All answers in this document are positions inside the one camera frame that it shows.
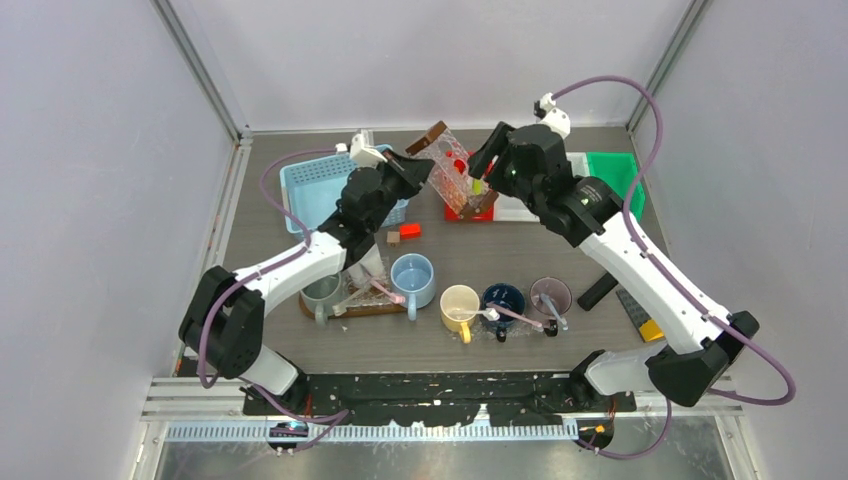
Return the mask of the light blue mug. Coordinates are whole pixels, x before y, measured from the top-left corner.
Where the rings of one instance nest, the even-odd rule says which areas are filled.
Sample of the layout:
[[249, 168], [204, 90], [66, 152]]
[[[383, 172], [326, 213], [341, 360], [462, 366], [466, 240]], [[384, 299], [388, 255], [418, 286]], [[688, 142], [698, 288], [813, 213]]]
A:
[[418, 311], [429, 305], [436, 294], [432, 263], [424, 255], [408, 253], [393, 262], [389, 273], [392, 290], [404, 296], [402, 306], [408, 319], [416, 321]]

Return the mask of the mauve mug black handle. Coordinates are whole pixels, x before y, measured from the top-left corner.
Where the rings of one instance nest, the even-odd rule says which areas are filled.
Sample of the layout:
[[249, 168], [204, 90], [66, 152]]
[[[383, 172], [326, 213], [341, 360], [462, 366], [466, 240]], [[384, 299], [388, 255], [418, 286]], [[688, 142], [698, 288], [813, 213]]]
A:
[[571, 289], [561, 280], [555, 277], [543, 277], [537, 279], [529, 289], [529, 300], [530, 300], [530, 308], [533, 316], [540, 321], [543, 319], [549, 319], [548, 316], [541, 314], [533, 305], [533, 300], [537, 298], [537, 295], [540, 293], [548, 293], [551, 296], [560, 296], [565, 293], [571, 293]]

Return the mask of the brown wooden holder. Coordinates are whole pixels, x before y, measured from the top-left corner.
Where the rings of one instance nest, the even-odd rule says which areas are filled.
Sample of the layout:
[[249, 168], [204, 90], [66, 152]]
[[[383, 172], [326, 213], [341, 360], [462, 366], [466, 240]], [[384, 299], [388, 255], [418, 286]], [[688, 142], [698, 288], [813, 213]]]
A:
[[469, 175], [469, 152], [449, 127], [438, 121], [405, 148], [409, 157], [432, 160], [434, 167], [428, 184], [443, 200], [447, 219], [456, 221], [491, 221], [498, 194], [482, 180]]

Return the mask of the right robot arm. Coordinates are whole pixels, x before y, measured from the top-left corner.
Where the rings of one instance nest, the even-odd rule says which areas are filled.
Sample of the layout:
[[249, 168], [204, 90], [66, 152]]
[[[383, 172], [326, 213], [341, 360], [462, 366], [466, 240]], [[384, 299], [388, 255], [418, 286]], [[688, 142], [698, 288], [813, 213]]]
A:
[[468, 161], [468, 172], [496, 192], [517, 198], [549, 231], [595, 260], [659, 325], [663, 340], [623, 352], [598, 350], [574, 370], [571, 397], [596, 410], [610, 395], [655, 389], [692, 407], [724, 374], [759, 324], [747, 311], [720, 305], [713, 323], [697, 309], [708, 302], [684, 296], [663, 274], [676, 273], [645, 235], [621, 197], [603, 180], [573, 174], [564, 138], [542, 123], [515, 128], [497, 124]]

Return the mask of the clear textured acrylic holder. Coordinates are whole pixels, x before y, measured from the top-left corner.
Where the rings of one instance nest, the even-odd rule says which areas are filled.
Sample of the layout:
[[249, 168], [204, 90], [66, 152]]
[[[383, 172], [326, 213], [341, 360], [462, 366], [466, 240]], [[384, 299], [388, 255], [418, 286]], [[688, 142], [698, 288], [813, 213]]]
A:
[[343, 275], [343, 299], [334, 307], [334, 312], [344, 314], [356, 308], [391, 305], [384, 290], [390, 290], [387, 274], [369, 274], [363, 267], [352, 267]]

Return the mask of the pink toothbrush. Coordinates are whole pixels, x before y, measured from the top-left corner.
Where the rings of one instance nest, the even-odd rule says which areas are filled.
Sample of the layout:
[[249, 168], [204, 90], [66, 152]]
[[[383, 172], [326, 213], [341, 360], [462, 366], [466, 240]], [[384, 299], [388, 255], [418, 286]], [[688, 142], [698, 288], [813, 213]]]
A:
[[376, 278], [371, 278], [369, 280], [370, 285], [377, 289], [379, 292], [384, 294], [391, 303], [395, 305], [404, 305], [406, 302], [406, 298], [403, 294], [399, 294], [397, 292], [391, 291], [388, 287], [386, 287], [383, 283], [381, 283]]
[[527, 317], [525, 317], [521, 314], [513, 312], [512, 310], [505, 308], [503, 306], [500, 306], [498, 304], [495, 304], [493, 302], [489, 302], [487, 304], [487, 309], [496, 312], [498, 314], [498, 317], [507, 316], [507, 317], [510, 317], [514, 320], [519, 320], [519, 321], [525, 322], [525, 323], [531, 325], [536, 330], [543, 330], [544, 329], [544, 325], [541, 322], [529, 319], [529, 318], [527, 318]]

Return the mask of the cream mug yellow handle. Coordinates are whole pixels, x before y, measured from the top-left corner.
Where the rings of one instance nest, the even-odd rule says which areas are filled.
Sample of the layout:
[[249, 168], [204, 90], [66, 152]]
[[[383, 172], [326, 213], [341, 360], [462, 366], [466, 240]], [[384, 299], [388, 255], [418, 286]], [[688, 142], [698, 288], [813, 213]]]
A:
[[457, 334], [464, 344], [472, 341], [471, 327], [477, 319], [479, 305], [476, 291], [467, 285], [452, 285], [440, 297], [442, 324]]

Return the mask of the grey-green mug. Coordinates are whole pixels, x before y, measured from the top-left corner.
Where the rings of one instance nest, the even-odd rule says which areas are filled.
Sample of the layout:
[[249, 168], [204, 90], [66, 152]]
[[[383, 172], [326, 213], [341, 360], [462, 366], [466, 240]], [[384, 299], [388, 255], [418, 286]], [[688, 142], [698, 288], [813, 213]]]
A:
[[342, 274], [325, 276], [300, 291], [302, 311], [319, 326], [325, 326], [334, 315], [334, 307], [346, 296]]

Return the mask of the dark blue mug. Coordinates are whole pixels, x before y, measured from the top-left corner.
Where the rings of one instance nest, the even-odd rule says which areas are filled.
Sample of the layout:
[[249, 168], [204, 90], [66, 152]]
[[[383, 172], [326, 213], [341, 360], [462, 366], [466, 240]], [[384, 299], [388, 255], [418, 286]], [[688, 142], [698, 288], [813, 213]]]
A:
[[[525, 297], [515, 286], [507, 283], [496, 283], [486, 288], [481, 296], [480, 306], [482, 309], [489, 307], [489, 303], [502, 307], [515, 314], [523, 315], [526, 308]], [[518, 323], [512, 316], [500, 313], [497, 321], [481, 317], [481, 325], [495, 336], [499, 343], [507, 340], [509, 331]]]

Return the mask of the white toothpaste tube red cap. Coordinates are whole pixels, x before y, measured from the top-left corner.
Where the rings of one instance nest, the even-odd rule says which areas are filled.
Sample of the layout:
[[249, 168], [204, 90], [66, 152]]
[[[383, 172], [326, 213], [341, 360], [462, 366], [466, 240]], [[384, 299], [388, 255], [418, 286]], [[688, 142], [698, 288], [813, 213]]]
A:
[[346, 270], [346, 274], [356, 289], [367, 285], [371, 278], [368, 270], [360, 264], [356, 264], [348, 268]]

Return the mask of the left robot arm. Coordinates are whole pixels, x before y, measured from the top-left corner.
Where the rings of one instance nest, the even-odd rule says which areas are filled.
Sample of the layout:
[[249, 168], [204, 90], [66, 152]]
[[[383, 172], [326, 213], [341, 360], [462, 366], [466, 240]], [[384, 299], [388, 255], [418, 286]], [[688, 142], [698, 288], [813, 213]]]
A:
[[178, 337], [197, 353], [204, 387], [220, 377], [241, 379], [268, 391], [270, 403], [284, 414], [305, 405], [301, 371], [264, 345], [264, 321], [284, 300], [330, 275], [353, 267], [367, 278], [382, 274], [375, 235], [398, 201], [423, 189], [435, 163], [390, 149], [376, 156], [376, 165], [353, 170], [333, 213], [316, 230], [306, 230], [298, 245], [236, 272], [214, 266], [200, 277]]

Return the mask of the grey toothbrush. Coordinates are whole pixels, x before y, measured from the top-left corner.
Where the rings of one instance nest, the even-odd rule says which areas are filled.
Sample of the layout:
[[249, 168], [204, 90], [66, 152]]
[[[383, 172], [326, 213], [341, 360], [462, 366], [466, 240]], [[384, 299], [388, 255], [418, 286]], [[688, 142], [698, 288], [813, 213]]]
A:
[[569, 325], [566, 319], [566, 313], [571, 308], [572, 297], [570, 293], [565, 293], [560, 296], [551, 296], [548, 293], [540, 293], [533, 300], [534, 307], [543, 315], [549, 317], [549, 326], [545, 328], [545, 333], [553, 331], [553, 322], [557, 321], [559, 331], [567, 331]]

